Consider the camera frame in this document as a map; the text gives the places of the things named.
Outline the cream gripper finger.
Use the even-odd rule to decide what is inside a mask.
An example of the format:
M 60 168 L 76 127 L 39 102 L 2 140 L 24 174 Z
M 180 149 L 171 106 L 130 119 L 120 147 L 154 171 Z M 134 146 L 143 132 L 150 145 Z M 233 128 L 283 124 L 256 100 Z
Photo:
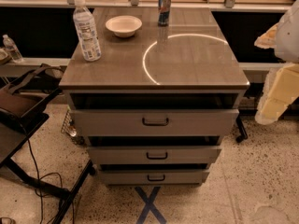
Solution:
M 287 63 L 269 71 L 255 120 L 262 125 L 274 123 L 299 97 L 299 64 Z

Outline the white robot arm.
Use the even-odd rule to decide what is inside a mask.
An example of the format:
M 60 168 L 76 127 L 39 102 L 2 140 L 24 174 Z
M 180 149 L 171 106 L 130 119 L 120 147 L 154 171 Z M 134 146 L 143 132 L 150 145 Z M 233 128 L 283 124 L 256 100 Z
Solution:
M 254 45 L 273 49 L 286 62 L 282 68 L 271 69 L 263 84 L 263 95 L 255 120 L 262 125 L 274 123 L 299 97 L 299 11 L 291 8 L 280 21 L 259 36 Z

